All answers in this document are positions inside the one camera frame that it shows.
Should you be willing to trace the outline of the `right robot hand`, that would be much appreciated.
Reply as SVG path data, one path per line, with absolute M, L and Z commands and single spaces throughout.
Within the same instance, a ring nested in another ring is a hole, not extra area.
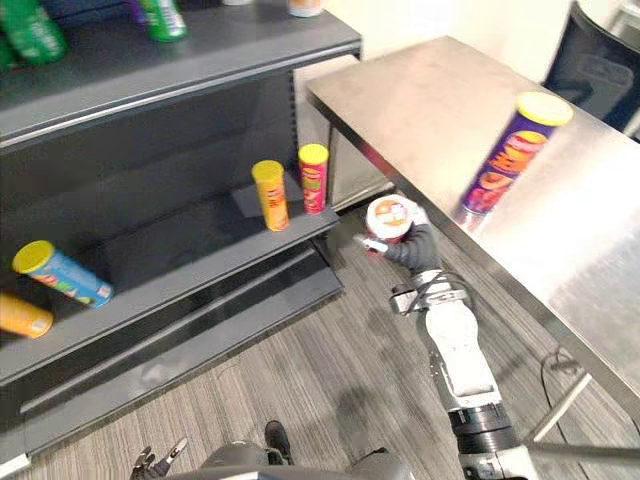
M 421 206 L 416 207 L 412 224 L 399 243 L 376 240 L 362 234 L 354 235 L 353 240 L 366 251 L 408 269 L 413 276 L 443 269 L 431 222 Z

